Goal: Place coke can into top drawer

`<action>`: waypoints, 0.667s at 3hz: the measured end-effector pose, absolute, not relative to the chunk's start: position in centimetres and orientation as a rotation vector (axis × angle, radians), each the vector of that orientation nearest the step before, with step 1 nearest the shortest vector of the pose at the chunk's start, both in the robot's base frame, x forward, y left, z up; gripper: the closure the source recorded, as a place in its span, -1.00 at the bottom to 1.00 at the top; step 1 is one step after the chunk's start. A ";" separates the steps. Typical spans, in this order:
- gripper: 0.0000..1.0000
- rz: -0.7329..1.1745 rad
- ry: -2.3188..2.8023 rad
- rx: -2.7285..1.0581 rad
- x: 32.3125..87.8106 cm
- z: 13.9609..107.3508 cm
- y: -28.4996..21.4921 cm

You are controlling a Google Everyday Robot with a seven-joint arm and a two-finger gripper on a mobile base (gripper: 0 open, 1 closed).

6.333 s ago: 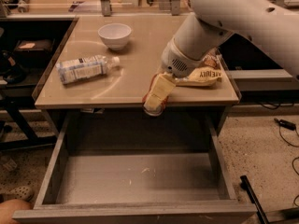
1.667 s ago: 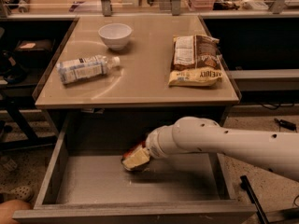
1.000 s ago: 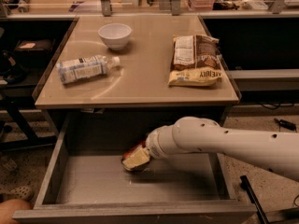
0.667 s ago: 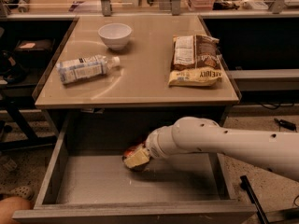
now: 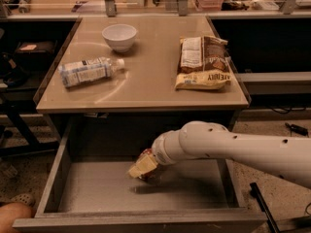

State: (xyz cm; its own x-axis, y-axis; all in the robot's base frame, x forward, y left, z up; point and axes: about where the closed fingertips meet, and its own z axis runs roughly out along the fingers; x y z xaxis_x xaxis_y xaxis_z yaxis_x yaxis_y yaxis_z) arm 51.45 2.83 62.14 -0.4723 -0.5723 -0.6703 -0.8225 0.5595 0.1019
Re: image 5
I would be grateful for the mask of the white gripper with vents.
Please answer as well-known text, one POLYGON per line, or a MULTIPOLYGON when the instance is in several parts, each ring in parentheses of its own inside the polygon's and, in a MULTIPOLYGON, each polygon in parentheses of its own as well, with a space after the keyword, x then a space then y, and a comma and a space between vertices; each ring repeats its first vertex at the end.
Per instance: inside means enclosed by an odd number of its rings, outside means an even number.
POLYGON ((179 143, 179 132, 168 131, 159 135, 152 144, 152 153, 141 154, 130 166, 128 175, 131 178, 139 178, 152 172, 158 163, 172 165, 180 161, 182 148, 179 143))

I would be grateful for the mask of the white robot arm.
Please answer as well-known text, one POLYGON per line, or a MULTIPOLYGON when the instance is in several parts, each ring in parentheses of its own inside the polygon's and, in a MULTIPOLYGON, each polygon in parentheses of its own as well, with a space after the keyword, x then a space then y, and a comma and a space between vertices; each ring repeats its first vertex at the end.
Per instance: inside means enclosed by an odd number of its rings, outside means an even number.
POLYGON ((139 178, 159 165, 230 159, 288 182, 311 187, 311 139, 232 133, 218 123, 191 121, 159 135, 129 168, 139 178))

